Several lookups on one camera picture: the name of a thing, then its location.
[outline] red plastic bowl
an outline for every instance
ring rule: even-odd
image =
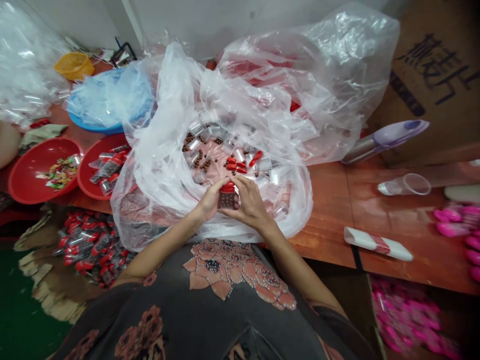
[[[119,133],[101,138],[88,149],[78,169],[78,184],[86,195],[97,200],[110,199],[112,194],[107,196],[103,195],[100,186],[90,181],[90,178],[97,172],[97,169],[90,167],[89,164],[97,160],[101,153],[106,153],[112,148],[117,148],[125,144],[127,144],[125,134]]]
[[[47,180],[36,178],[47,173],[57,160],[66,159],[74,154],[83,155],[82,147],[66,137],[55,137],[28,150],[13,167],[8,178],[8,192],[11,197],[22,204],[38,204],[71,192],[79,184],[77,174],[59,191],[46,186]]]

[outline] wooden table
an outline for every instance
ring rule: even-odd
[[[84,151],[102,137],[76,126],[60,106],[54,105],[51,112],[50,121],[68,125],[63,136],[77,140]],[[7,190],[12,166],[0,170],[0,191]],[[443,237],[434,229],[431,211],[445,202],[442,191],[435,188],[427,196],[384,196],[376,190],[378,183],[398,175],[429,171],[438,177],[443,169],[386,169],[379,156],[354,166],[333,162],[308,169],[313,210],[305,228],[290,239],[303,257],[480,295],[480,285],[468,275],[463,239]],[[475,179],[480,179],[478,173],[472,181]],[[109,201],[95,200],[80,188],[55,202],[112,212]],[[345,226],[399,241],[413,254],[414,260],[404,262],[350,246],[343,240]]]

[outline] clear plastic sheet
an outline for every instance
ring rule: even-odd
[[[89,127],[112,128],[122,120],[142,127],[154,103],[148,74],[132,62],[126,68],[86,76],[73,86],[63,107]]]
[[[70,93],[69,82],[54,70],[69,52],[53,31],[10,3],[0,3],[0,119],[27,129],[50,116],[51,104]]]
[[[349,3],[319,23],[232,42],[200,95],[221,125],[275,158],[338,161],[382,99],[399,34],[397,20]]]
[[[158,109],[146,127],[137,128],[128,136],[133,150],[110,200],[120,239],[128,249],[143,249],[154,236],[188,214],[209,184],[227,174],[223,164],[230,154],[224,153],[211,137],[195,150],[202,149],[204,154],[218,160],[211,163],[205,177],[201,177],[203,181],[199,181],[199,169],[190,169],[186,161],[192,155],[182,152],[191,124],[204,111],[199,94],[205,71],[209,70],[187,57],[179,44],[167,47],[158,75],[161,84],[156,94]],[[310,216],[312,189],[305,166],[285,166],[290,172],[281,184],[264,186],[264,178],[259,176],[258,180],[263,184],[261,194],[267,210],[272,216],[282,214],[278,224],[291,237],[305,226]],[[287,213],[278,208],[283,209],[285,204]],[[191,240],[205,238],[260,241],[253,229],[219,213]]]
[[[208,184],[227,174],[223,164],[238,146],[263,151],[258,176],[251,169],[246,175],[285,236],[296,235],[313,206],[306,165],[340,160],[359,138],[388,84],[398,36],[396,20],[349,4],[320,23],[237,40],[215,71],[178,43],[163,57],[141,61],[140,67],[159,69],[157,110],[143,126],[123,121],[132,153],[110,200],[123,245],[140,251],[188,214]],[[194,151],[218,160],[203,176],[182,152],[191,152],[185,139],[193,125],[203,140],[209,136]],[[205,238],[260,241],[221,214],[191,241]]]

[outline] chinese characters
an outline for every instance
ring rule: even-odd
[[[426,34],[396,60],[403,60],[421,74],[428,89],[444,89],[445,95],[435,102],[436,105],[453,98],[457,94],[455,86],[460,84],[469,91],[471,82],[480,78],[480,71],[472,71],[469,65],[463,64],[457,53],[442,46],[442,41],[435,39],[433,33]]]

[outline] brown cardboard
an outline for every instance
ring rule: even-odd
[[[389,168],[480,159],[480,27],[474,0],[415,0],[400,20],[390,85],[370,132],[405,120],[430,127],[382,157]]]
[[[386,346],[379,334],[379,325],[372,304],[372,284],[367,272],[322,261],[305,259],[326,287],[332,292],[348,319],[371,345],[380,360],[444,360],[424,346],[399,354]],[[427,286],[429,298],[440,308],[441,333],[460,344],[465,358],[480,359],[477,346],[479,333],[479,298]]]

